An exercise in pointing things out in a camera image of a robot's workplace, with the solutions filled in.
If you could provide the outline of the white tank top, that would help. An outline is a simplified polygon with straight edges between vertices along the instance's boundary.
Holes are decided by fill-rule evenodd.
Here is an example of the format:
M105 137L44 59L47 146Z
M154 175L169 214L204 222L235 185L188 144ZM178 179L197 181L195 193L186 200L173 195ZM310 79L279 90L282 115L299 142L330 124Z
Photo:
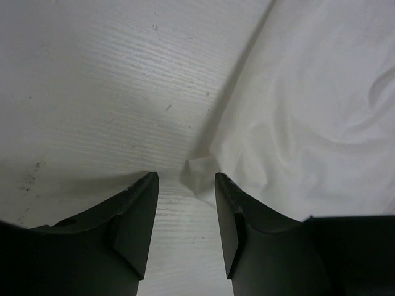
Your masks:
M207 157L214 176L295 220L394 213L394 2L273 1Z

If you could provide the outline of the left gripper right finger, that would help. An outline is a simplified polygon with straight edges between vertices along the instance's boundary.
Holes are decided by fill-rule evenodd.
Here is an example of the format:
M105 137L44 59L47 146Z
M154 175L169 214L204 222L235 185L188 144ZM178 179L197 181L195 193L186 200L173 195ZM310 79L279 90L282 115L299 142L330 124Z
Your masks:
M394 217L296 221L215 175L227 278L235 295L393 295Z

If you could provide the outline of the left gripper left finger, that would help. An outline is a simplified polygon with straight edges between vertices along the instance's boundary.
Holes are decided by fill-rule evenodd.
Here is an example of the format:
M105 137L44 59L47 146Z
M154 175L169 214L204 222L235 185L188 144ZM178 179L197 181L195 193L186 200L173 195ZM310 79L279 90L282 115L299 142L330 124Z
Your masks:
M53 226L1 223L2 295L136 295L159 196L149 172Z

